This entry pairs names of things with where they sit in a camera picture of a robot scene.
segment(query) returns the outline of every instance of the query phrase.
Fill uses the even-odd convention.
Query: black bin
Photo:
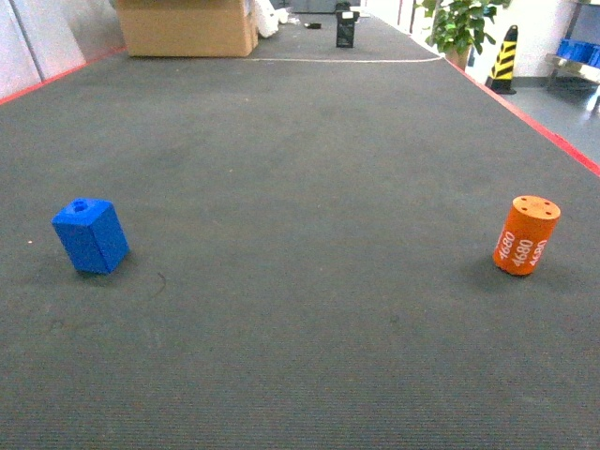
[[[354,47],[354,25],[358,20],[358,11],[336,11],[337,16],[337,47],[351,49]]]

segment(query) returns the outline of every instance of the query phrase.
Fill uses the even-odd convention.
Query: yellow and black cone
[[[491,68],[487,77],[486,86],[496,94],[512,95],[517,91],[511,88],[513,82],[513,69],[515,68],[515,55],[517,54],[518,27],[513,25],[506,33],[496,64]]]

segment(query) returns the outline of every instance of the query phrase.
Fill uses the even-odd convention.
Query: red floor stripe
[[[0,98],[0,105],[4,105],[5,103],[9,103],[10,101],[12,101],[14,99],[17,99],[19,97],[22,97],[22,96],[25,96],[25,95],[29,94],[30,92],[37,91],[40,87],[44,87],[45,85],[53,83],[56,80],[59,80],[61,78],[64,78],[64,77],[66,77],[67,75],[69,75],[69,74],[71,74],[73,72],[81,70],[82,68],[86,68],[87,66],[89,66],[91,64],[94,64],[94,63],[100,61],[101,59],[108,58],[109,56],[112,56],[114,54],[123,52],[124,50],[125,50],[125,47],[122,47],[122,48],[119,48],[119,49],[113,49],[110,52],[108,52],[106,54],[103,54],[102,56],[100,56],[100,57],[98,57],[96,59],[93,59],[91,61],[83,63],[83,64],[81,64],[79,66],[74,67],[74,68],[70,68],[66,72],[59,73],[58,75],[55,75],[55,76],[49,78],[48,80],[45,80],[44,82],[39,82],[38,84],[34,84],[33,86],[29,86],[29,87],[23,89],[22,91],[19,91],[19,92],[15,93],[15,94],[12,94],[12,95],[10,95],[8,97]]]
[[[589,171],[596,174],[597,176],[600,176],[600,165],[598,165],[597,163],[595,163],[594,161],[592,161],[591,159],[586,157],[584,154],[582,154],[579,150],[577,150],[577,148],[573,144],[571,144],[569,141],[567,141],[563,136],[556,134],[553,131],[550,131],[549,129],[544,127],[542,124],[540,124],[538,121],[536,121],[534,118],[532,118],[530,115],[526,114],[525,112],[523,112],[522,110],[517,108],[515,105],[510,103],[508,100],[506,100],[502,96],[499,96],[491,89],[488,89],[483,84],[480,84],[479,82],[477,82],[475,80],[475,78],[473,78],[471,75],[467,74],[466,72],[462,71],[460,68],[458,68],[456,66],[454,66],[454,67],[456,68],[456,70],[458,70],[460,73],[462,73],[465,77],[467,77],[468,80],[470,80],[473,84],[475,84],[477,87],[479,87],[482,91],[484,91],[490,97],[495,99],[498,103],[503,105],[504,108],[506,108],[508,111],[510,111],[516,117],[521,119],[523,122],[525,122],[527,125],[529,125],[531,128],[533,128],[539,134],[541,134],[546,139],[551,141],[554,145],[556,145],[561,150],[563,150],[567,155],[569,155],[571,158],[573,158],[579,164],[581,164],[582,166],[584,166],[585,168],[587,168]]]

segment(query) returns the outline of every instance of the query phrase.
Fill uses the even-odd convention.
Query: orange plastic cylinder
[[[494,250],[496,265],[510,275],[532,273],[560,217],[561,209],[550,200],[516,197]]]

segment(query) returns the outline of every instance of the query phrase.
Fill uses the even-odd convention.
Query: white line on floor
[[[408,63],[429,63],[443,59],[441,56],[428,59],[300,59],[300,58],[245,58],[243,61],[253,62],[275,62],[283,61],[288,63],[350,63],[350,64],[408,64]]]

